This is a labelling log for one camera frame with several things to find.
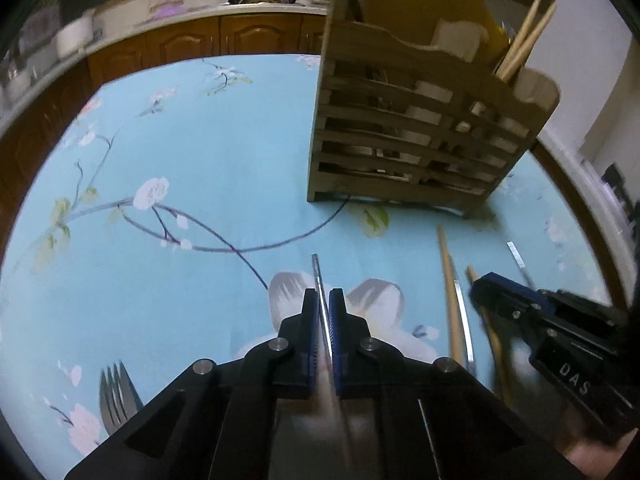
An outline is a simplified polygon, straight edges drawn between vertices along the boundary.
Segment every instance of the white countertop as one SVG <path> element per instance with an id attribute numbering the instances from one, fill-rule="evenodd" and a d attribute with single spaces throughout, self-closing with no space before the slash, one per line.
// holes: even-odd
<path id="1" fill-rule="evenodd" d="M 187 11 L 168 18 L 158 20 L 148 20 L 146 22 L 133 25 L 132 27 L 120 30 L 118 34 L 112 34 L 107 38 L 102 38 L 89 46 L 82 48 L 76 54 L 59 61 L 44 76 L 39 78 L 23 95 L 18 99 L 13 107 L 0 119 L 0 137 L 4 135 L 9 126 L 42 94 L 56 79 L 69 70 L 73 65 L 84 59 L 89 54 L 101 50 L 110 44 L 144 34 L 155 28 L 166 27 L 175 23 L 188 22 L 209 16 L 226 16 L 230 14 L 255 14 L 264 12 L 295 12 L 300 14 L 326 15 L 327 9 L 324 6 L 311 6 L 302 4 L 243 4 L 229 5 L 222 4 L 207 9 Z"/>

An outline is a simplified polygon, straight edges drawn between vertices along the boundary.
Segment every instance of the chopstick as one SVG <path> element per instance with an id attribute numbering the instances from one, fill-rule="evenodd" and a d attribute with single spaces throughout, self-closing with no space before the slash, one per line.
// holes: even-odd
<path id="1" fill-rule="evenodd" d="M 504 59 L 502 60 L 500 66 L 506 65 L 508 62 L 510 62 L 513 59 L 516 52 L 520 48 L 520 45 L 527 38 L 527 35 L 529 34 L 529 29 L 531 28 L 531 25 L 533 25 L 533 20 L 536 17 L 536 13 L 538 12 L 538 7 L 540 6 L 541 1 L 542 0 L 533 0 L 533 3 L 529 8 L 529 12 L 527 12 L 527 15 L 525 16 L 524 21 L 520 26 L 520 30 L 518 31 L 518 33 L 516 34 L 516 37 L 511 42 L 511 45 L 509 46 L 509 50 L 507 51 L 507 55 L 504 56 Z"/>
<path id="2" fill-rule="evenodd" d="M 449 354 L 460 365 L 465 363 L 464 340 L 460 325 L 460 310 L 456 296 L 456 285 L 453 279 L 453 269 L 449 250 L 447 249 L 447 237 L 441 225 L 438 226 L 438 241 L 440 243 L 440 256 L 442 258 L 442 273 L 447 293 L 447 320 L 449 321 Z"/>
<path id="3" fill-rule="evenodd" d="M 476 274 L 476 271 L 472 266 L 467 266 L 466 275 L 469 278 L 470 284 L 473 284 L 473 282 L 478 279 L 478 274 Z M 500 398 L 508 408 L 513 409 L 515 407 L 515 403 L 513 400 L 513 389 L 511 387 L 510 368 L 507 362 L 507 356 L 503 351 L 500 337 L 494 330 L 486 307 L 481 305 L 478 310 L 480 311 L 484 331 L 489 339 L 491 353 L 494 355 L 495 371 L 498 374 L 498 379 L 500 380 Z"/>
<path id="4" fill-rule="evenodd" d="M 536 41 L 540 37 L 540 34 L 542 34 L 542 31 L 545 30 L 545 27 L 551 20 L 554 12 L 556 12 L 557 6 L 558 5 L 555 2 L 553 2 L 549 6 L 544 16 L 542 16 L 531 34 L 527 36 L 527 39 L 524 41 L 522 46 L 516 51 L 515 54 L 513 54 L 513 56 L 508 60 L 507 63 L 505 63 L 504 61 L 502 62 L 500 68 L 498 68 L 498 72 L 496 73 L 496 76 L 499 79 L 508 82 L 509 79 L 511 79 L 511 77 L 513 77 L 513 75 L 518 71 L 521 65 L 523 65 L 524 60 L 527 59 L 527 56 L 533 50 L 533 46 L 536 44 Z"/>

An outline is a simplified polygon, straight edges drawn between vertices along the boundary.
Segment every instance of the wooden rack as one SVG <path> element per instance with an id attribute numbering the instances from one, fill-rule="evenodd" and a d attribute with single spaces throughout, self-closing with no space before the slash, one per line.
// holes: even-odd
<path id="1" fill-rule="evenodd" d="M 416 81 L 439 98 L 416 91 Z M 322 46 L 307 199 L 348 194 L 468 214 L 532 145 L 558 99 L 538 72 L 520 69 L 512 89 L 485 65 L 334 15 Z"/>

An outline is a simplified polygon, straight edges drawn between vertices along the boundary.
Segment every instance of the metal fork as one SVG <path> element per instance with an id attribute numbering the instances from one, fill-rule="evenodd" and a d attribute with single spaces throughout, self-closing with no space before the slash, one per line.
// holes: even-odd
<path id="1" fill-rule="evenodd" d="M 114 364 L 113 373 L 111 367 L 107 367 L 106 373 L 104 370 L 100 372 L 98 395 L 100 417 L 109 436 L 144 406 L 122 361 L 120 361 L 120 371 Z"/>

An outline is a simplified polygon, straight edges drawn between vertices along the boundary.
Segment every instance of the wooden cabinet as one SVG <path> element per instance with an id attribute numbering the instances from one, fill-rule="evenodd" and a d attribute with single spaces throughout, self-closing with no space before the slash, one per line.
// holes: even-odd
<path id="1" fill-rule="evenodd" d="M 83 59 L 47 88 L 0 138 L 0 251 L 40 167 L 93 93 Z"/>
<path id="2" fill-rule="evenodd" d="M 298 52 L 300 14 L 245 14 L 220 19 L 221 54 Z"/>
<path id="3" fill-rule="evenodd" d="M 109 81 L 148 67 L 143 34 L 106 46 L 89 56 L 89 72 L 95 90 Z"/>
<path id="4" fill-rule="evenodd" d="M 217 56 L 220 53 L 220 19 L 203 18 L 157 28 L 146 34 L 149 66 Z"/>
<path id="5" fill-rule="evenodd" d="M 320 54 L 325 17 L 295 12 L 213 16 L 175 23 L 91 54 L 94 90 L 145 68 L 219 54 Z"/>
<path id="6" fill-rule="evenodd" d="M 316 14 L 305 14 L 303 16 L 300 45 L 298 47 L 302 54 L 320 54 L 325 21 L 325 16 Z"/>

